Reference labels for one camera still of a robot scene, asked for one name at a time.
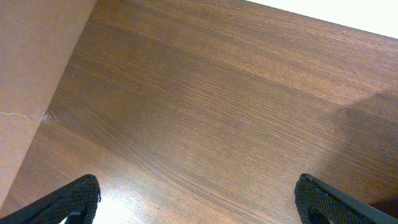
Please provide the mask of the brown cardboard box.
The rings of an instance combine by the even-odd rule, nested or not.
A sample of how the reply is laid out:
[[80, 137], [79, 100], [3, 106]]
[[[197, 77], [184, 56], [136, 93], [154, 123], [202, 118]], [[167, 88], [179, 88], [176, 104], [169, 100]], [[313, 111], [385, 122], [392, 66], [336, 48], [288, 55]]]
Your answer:
[[1, 201], [5, 201], [95, 0], [1, 0]]

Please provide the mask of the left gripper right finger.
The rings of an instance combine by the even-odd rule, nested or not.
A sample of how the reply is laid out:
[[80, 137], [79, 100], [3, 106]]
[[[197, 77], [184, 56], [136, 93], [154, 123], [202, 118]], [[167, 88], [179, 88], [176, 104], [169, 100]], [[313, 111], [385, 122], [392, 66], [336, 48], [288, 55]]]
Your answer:
[[301, 174], [294, 190], [302, 223], [397, 223], [394, 200], [381, 202], [385, 210], [365, 204], [310, 174]]

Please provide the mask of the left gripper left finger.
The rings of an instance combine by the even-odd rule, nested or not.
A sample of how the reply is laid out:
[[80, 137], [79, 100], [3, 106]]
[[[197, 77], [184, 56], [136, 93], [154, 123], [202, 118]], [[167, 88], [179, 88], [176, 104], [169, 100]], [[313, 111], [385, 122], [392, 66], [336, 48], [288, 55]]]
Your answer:
[[86, 174], [1, 218], [1, 224], [92, 224], [100, 201], [101, 191], [97, 178]]

